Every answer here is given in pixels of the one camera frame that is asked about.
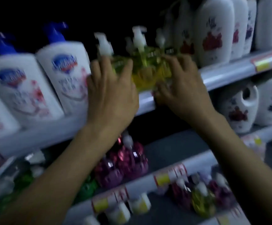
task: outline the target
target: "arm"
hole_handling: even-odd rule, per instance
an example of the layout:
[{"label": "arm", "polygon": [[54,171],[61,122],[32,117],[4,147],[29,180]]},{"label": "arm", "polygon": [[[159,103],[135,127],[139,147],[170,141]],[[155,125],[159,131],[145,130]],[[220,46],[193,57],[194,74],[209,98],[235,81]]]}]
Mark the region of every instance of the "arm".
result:
[{"label": "arm", "polygon": [[171,89],[158,84],[155,99],[187,121],[207,142],[252,224],[272,224],[272,170],[248,149],[214,109],[190,56],[166,56]]},{"label": "arm", "polygon": [[92,63],[87,79],[89,109],[82,128],[59,158],[0,215],[0,224],[60,224],[82,183],[138,110],[131,81],[133,62],[120,77],[109,58]]}]

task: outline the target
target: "blue pump nozzle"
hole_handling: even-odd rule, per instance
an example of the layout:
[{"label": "blue pump nozzle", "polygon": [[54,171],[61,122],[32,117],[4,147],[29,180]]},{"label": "blue pump nozzle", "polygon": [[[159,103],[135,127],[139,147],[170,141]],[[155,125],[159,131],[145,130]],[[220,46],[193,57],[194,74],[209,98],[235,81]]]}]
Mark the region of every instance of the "blue pump nozzle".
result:
[{"label": "blue pump nozzle", "polygon": [[48,37],[48,41],[50,43],[55,43],[55,42],[64,42],[65,41],[65,38],[61,34],[60,31],[63,29],[66,29],[66,28],[68,28],[68,26],[65,22],[61,22],[61,23],[51,22],[51,23],[48,23],[47,25],[45,25],[43,27],[43,30]]},{"label": "blue pump nozzle", "polygon": [[3,34],[0,32],[0,55],[17,53],[13,45],[8,42],[10,40],[15,40],[12,35]]}]

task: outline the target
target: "hand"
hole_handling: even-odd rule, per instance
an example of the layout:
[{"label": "hand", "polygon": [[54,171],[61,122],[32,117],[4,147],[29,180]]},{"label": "hand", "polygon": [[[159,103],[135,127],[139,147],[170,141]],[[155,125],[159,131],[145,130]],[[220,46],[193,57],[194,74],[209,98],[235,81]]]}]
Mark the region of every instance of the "hand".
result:
[{"label": "hand", "polygon": [[139,108],[139,96],[132,81],[133,61],[128,60],[120,76],[113,72],[110,58],[91,62],[88,85],[88,118],[96,133],[107,130],[114,141],[127,128]]},{"label": "hand", "polygon": [[209,93],[189,55],[164,57],[170,65],[172,85],[157,83],[155,100],[167,105],[177,116],[193,127],[203,125],[203,121],[216,115]]}]

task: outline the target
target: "person's right hand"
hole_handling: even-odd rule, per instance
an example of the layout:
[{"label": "person's right hand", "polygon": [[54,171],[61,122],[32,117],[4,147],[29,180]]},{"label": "person's right hand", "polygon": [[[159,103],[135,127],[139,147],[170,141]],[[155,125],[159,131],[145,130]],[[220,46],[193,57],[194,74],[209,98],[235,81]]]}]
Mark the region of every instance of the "person's right hand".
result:
[{"label": "person's right hand", "polygon": [[192,126],[203,125],[206,118],[217,116],[218,113],[191,57],[166,55],[164,58],[171,68],[172,85],[168,88],[165,82],[157,83],[154,95],[156,102],[167,105]]}]

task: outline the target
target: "person's left hand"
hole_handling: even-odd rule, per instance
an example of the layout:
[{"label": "person's left hand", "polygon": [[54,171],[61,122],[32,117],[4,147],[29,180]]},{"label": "person's left hand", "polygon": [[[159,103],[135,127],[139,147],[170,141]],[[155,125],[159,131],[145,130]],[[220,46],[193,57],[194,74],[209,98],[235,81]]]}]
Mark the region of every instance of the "person's left hand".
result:
[{"label": "person's left hand", "polygon": [[99,133],[108,129],[114,141],[132,122],[138,108],[139,96],[132,81],[133,61],[128,60],[120,75],[113,72],[111,60],[103,56],[101,61],[91,62],[88,85],[88,119]]}]

